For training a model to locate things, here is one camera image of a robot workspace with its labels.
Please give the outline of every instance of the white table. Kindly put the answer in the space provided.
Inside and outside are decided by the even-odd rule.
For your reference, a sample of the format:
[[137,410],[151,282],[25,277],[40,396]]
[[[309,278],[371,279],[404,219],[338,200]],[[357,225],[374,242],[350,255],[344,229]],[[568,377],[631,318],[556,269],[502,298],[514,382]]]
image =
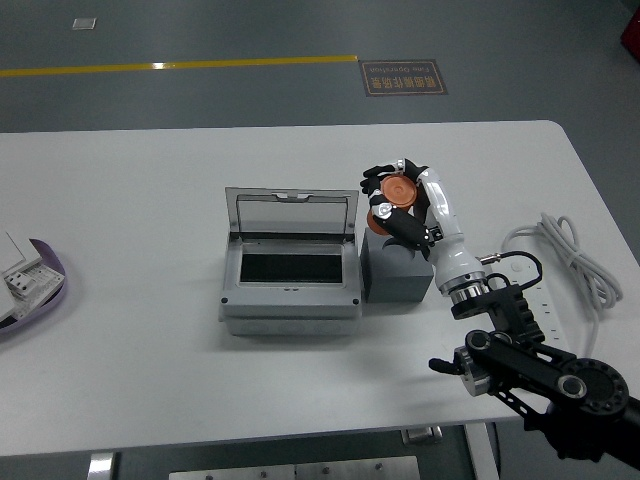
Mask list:
[[[454,321],[435,288],[417,306],[366,306],[352,338],[236,338],[217,321],[225,186],[355,189],[364,169],[401,156],[439,171],[477,255],[541,211],[571,216],[627,293],[595,356],[640,395],[640,269],[554,123],[1,134],[0,225],[48,242],[69,292],[0,338],[0,455],[512,417],[429,370],[489,328]],[[365,212],[362,196],[360,239]],[[577,295],[542,259],[581,351],[590,326]]]

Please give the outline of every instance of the gray metal box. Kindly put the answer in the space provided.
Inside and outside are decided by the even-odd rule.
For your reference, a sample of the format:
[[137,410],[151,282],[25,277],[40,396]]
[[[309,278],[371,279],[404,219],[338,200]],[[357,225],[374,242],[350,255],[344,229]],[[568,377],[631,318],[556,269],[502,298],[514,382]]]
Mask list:
[[356,190],[227,188],[220,321],[233,335],[349,335],[361,317]]
[[422,254],[387,242],[367,228],[360,260],[367,303],[421,302],[433,280],[433,267]]

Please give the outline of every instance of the orange lid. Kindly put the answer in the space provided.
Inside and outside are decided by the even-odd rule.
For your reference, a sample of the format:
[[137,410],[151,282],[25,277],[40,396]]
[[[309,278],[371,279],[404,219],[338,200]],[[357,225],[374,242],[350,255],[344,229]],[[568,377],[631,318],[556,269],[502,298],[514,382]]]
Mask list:
[[367,213],[367,225],[369,225],[369,228],[373,230],[374,233],[377,233],[378,235],[389,235],[389,232],[387,232],[384,228],[378,225],[376,221],[373,219],[373,213],[371,213],[371,210],[369,210],[369,213]]
[[418,198],[416,185],[404,175],[389,175],[382,180],[382,193],[394,205],[409,210]]

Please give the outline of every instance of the dark gray block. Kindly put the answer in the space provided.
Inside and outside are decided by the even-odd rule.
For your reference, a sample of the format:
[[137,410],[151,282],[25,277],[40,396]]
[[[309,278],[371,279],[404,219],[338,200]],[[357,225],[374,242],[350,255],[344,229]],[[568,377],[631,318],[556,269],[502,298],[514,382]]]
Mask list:
[[365,229],[360,252],[365,300],[421,302],[433,279],[433,267],[419,252],[400,245],[385,246],[391,238]]

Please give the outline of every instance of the white cable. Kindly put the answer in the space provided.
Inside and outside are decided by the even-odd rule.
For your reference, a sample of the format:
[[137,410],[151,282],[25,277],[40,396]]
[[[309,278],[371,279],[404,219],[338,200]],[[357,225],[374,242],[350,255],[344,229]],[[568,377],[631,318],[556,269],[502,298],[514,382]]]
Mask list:
[[[562,229],[563,223],[569,227],[571,237]],[[587,310],[594,314],[593,329],[585,351],[585,356],[591,357],[598,337],[602,310],[613,308],[618,300],[622,300],[620,284],[606,268],[580,249],[578,232],[568,217],[556,220],[543,213],[542,220],[537,225],[525,225],[511,230],[502,242],[502,251],[507,251],[507,245],[513,238],[533,235],[542,235],[549,241],[571,272]]]

